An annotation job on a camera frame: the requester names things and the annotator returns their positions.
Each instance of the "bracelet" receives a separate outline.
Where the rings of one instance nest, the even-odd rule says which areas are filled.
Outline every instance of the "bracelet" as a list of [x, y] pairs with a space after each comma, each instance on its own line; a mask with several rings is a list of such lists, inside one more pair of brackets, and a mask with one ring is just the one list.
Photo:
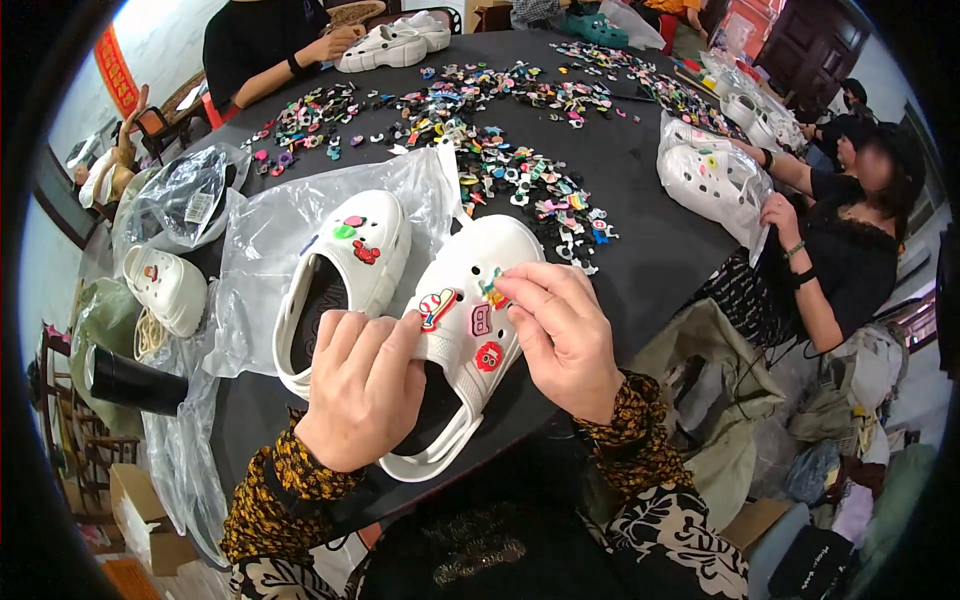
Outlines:
[[787, 260], [790, 260], [790, 258], [793, 257], [794, 254], [796, 254], [797, 252], [799, 252], [800, 249], [803, 248], [804, 246], [806, 246], [806, 241], [805, 241], [805, 240], [800, 240], [800, 244], [797, 244], [796, 246], [794, 246], [793, 248], [791, 248], [789, 251], [787, 251], [787, 252], [783, 255], [783, 258], [786, 258]]

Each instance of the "black wristband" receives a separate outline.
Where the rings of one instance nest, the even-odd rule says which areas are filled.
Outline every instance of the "black wristband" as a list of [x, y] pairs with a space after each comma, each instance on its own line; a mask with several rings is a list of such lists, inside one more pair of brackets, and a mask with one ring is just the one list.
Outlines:
[[760, 165], [760, 168], [764, 171], [769, 171], [770, 165], [774, 161], [774, 153], [770, 152], [766, 148], [760, 148], [760, 150], [763, 152], [763, 164]]
[[297, 62], [297, 57], [295, 57], [294, 55], [290, 55], [290, 57], [287, 59], [287, 64], [290, 65], [290, 72], [293, 73], [295, 76], [302, 75], [303, 72], [306, 70], [300, 66], [300, 63]]
[[804, 285], [805, 283], [810, 281], [812, 278], [816, 277], [817, 274], [813, 273], [813, 269], [810, 268], [804, 271], [803, 273], [793, 273], [791, 271], [790, 276], [793, 282], [793, 289], [799, 290], [800, 286]]

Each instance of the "red charm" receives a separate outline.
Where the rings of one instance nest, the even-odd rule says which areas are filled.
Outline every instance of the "red charm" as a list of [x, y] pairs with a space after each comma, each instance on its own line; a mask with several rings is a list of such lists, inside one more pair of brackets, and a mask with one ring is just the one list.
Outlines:
[[363, 242], [360, 240], [353, 241], [353, 255], [364, 261], [368, 265], [376, 262], [376, 259], [380, 257], [379, 248], [364, 248]]
[[497, 342], [487, 342], [477, 350], [477, 355], [473, 357], [477, 369], [482, 372], [492, 372], [500, 366], [503, 360], [503, 348]]

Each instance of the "door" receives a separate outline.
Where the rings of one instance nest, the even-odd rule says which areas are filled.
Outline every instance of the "door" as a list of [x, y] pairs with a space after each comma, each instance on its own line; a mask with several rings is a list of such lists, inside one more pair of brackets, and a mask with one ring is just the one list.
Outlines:
[[866, 18], [839, 0], [790, 1], [755, 64], [791, 96], [787, 106], [798, 118], [812, 123], [850, 75], [870, 31]]

